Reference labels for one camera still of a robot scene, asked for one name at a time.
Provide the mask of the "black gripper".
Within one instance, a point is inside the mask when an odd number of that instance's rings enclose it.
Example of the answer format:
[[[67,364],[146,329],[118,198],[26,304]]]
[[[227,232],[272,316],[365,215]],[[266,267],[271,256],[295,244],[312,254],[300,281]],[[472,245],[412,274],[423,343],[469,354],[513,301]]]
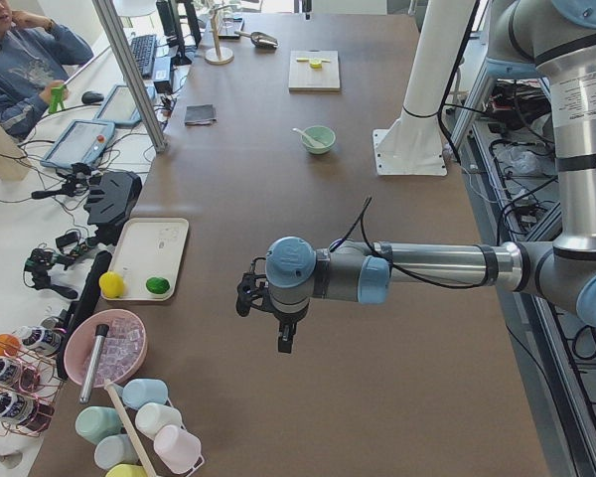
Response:
[[[273,312],[273,316],[279,323],[277,351],[279,353],[291,354],[294,334],[296,333],[298,322],[303,319],[303,311],[284,312],[276,309]]]

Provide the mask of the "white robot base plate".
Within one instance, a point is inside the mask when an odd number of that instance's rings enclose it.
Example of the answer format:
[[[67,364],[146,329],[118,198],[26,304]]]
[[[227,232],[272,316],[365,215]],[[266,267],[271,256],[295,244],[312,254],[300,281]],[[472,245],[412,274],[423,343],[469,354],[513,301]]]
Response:
[[[436,129],[413,131],[408,127],[372,132],[376,172],[381,176],[446,176],[443,146]]]

